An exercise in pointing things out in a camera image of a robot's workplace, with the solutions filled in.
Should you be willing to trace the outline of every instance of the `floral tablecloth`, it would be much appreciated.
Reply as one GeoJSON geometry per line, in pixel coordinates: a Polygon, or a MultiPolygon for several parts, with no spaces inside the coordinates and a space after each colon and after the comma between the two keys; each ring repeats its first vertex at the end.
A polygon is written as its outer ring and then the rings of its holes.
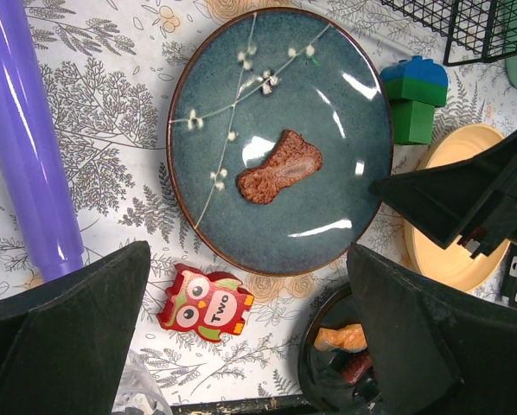
{"type": "MultiPolygon", "coordinates": [[[[165,166],[165,122],[176,81],[220,24],[248,10],[304,8],[346,28],[380,69],[412,54],[441,61],[444,39],[374,0],[24,0],[78,212],[87,264],[134,239],[151,244],[152,269],[132,347],[171,404],[297,393],[297,343],[305,324],[346,280],[344,259],[314,273],[266,278],[235,269],[195,235],[165,166]],[[183,261],[228,270],[256,296],[241,336],[219,344],[161,330],[155,314],[183,261]]],[[[455,50],[452,60],[460,59],[455,50]]],[[[448,105],[434,137],[483,122],[517,127],[517,90],[501,63],[447,68],[448,105]]],[[[426,147],[396,147],[394,172],[414,169],[426,147]]],[[[409,265],[398,214],[382,206],[361,239],[409,265]]],[[[0,174],[0,299],[41,283],[0,174]]],[[[494,301],[499,278],[475,295],[494,301]]]]}

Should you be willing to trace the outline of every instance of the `leaf pattern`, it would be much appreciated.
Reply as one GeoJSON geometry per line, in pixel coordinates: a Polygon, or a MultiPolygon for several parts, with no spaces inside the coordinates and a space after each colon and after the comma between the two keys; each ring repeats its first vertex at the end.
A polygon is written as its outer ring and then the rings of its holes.
{"type": "MultiPolygon", "coordinates": [[[[301,0],[282,2],[308,9],[301,0]]],[[[242,10],[269,1],[243,2],[242,10]]],[[[165,164],[164,120],[170,97],[196,48],[218,28],[219,0],[23,0],[68,185],[85,243],[85,264],[133,240],[148,240],[151,267],[132,348],[168,402],[270,398],[299,393],[296,335],[347,283],[345,258],[315,271],[312,290],[293,297],[288,284],[255,302],[241,336],[220,343],[195,332],[163,330],[156,314],[167,301],[179,262],[246,280],[204,247],[177,205],[165,164]]],[[[445,39],[374,0],[317,0],[381,69],[413,54],[441,61],[445,39]]],[[[457,48],[455,57],[467,57],[457,48]]],[[[508,134],[517,128],[517,90],[502,61],[446,68],[448,105],[436,110],[434,142],[482,122],[508,134]]],[[[427,151],[396,147],[393,173],[415,169],[427,151]]],[[[41,284],[0,173],[0,299],[41,284]]],[[[402,219],[382,205],[361,243],[406,264],[402,219]]],[[[494,300],[499,273],[474,295],[494,300]]]]}

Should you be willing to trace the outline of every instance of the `wire mesh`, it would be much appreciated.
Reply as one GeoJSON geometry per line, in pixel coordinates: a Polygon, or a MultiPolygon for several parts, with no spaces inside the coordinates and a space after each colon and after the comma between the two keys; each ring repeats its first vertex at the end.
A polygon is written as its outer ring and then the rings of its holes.
{"type": "Polygon", "coordinates": [[[447,37],[444,64],[493,62],[517,54],[517,0],[381,0],[447,37]],[[450,62],[455,46],[469,51],[450,62]]]}

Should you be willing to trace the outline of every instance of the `transparent glass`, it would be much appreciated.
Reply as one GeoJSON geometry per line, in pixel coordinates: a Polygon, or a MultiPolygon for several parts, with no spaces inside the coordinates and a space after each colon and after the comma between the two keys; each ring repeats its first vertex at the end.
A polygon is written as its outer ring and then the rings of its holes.
{"type": "Polygon", "coordinates": [[[161,389],[133,350],[126,356],[112,414],[172,415],[161,389]]]}

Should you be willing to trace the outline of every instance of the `wooden owl block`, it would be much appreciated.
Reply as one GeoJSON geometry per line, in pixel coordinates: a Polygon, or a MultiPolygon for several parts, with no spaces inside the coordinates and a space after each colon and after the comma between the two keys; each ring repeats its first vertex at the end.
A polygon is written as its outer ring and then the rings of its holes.
{"type": "Polygon", "coordinates": [[[167,302],[157,315],[163,329],[194,330],[207,342],[220,341],[220,333],[240,335],[244,311],[251,309],[254,296],[232,274],[203,274],[197,268],[176,264],[176,279],[166,290],[167,302]]]}

